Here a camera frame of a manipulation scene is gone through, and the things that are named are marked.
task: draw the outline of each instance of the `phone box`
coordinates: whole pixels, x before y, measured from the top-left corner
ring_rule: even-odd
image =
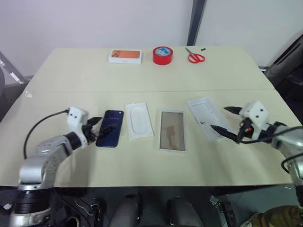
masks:
[[[108,56],[110,63],[141,64],[142,51],[111,50]]]

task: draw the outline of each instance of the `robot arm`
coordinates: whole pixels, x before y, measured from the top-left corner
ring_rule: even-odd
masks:
[[[72,131],[66,135],[50,138],[36,147],[34,155],[27,158],[20,169],[18,194],[11,227],[52,226],[50,197],[59,165],[72,151],[85,148],[94,142],[97,135],[92,130],[101,117],[88,120],[88,112],[71,107],[68,126]],[[102,133],[107,136],[111,129]]]
[[[290,174],[296,186],[303,219],[303,127],[289,128],[280,122],[269,124],[268,112],[260,101],[249,103],[244,108],[229,106],[225,109],[242,117],[238,135],[220,126],[211,125],[211,127],[236,143],[265,142],[279,150],[286,158],[281,164],[282,168]]]

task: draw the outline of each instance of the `scissor handle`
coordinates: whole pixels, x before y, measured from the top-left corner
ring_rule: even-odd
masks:
[[[188,60],[191,63],[197,64],[199,62],[204,62],[205,61],[205,57],[203,55],[197,54],[197,53],[191,53],[188,56]]]

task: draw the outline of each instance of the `scissor blade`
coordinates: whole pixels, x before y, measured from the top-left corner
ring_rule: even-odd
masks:
[[[188,48],[185,47],[185,49],[187,50],[187,52],[192,53]]]

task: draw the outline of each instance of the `tape roll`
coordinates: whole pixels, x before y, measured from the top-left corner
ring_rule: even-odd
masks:
[[[172,61],[173,50],[166,46],[159,46],[152,51],[152,60],[158,65],[167,65]]]

